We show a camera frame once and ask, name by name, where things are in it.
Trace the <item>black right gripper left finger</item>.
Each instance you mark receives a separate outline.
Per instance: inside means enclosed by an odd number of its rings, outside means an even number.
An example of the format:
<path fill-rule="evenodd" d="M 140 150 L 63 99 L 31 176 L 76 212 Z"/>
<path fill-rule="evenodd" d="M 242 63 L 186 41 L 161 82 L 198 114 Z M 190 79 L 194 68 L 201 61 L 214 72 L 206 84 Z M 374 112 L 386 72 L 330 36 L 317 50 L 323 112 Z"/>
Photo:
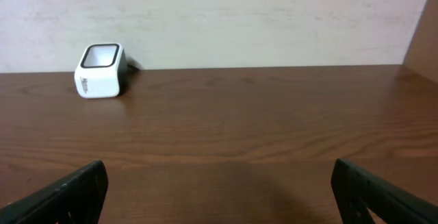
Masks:
<path fill-rule="evenodd" d="M 97 160 L 1 208 L 1 222 L 98 223 L 107 189 L 105 165 Z"/>

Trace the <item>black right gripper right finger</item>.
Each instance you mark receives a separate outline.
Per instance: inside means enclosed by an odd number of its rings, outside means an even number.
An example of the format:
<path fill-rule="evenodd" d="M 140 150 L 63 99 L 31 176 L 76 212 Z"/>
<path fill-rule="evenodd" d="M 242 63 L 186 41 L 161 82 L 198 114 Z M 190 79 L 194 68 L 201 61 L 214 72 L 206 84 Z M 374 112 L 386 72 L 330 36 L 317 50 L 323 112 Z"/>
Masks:
<path fill-rule="evenodd" d="M 437 206 L 345 159 L 335 161 L 331 188 L 343 223 L 373 223 L 370 212 L 386 223 L 437 222 Z"/>

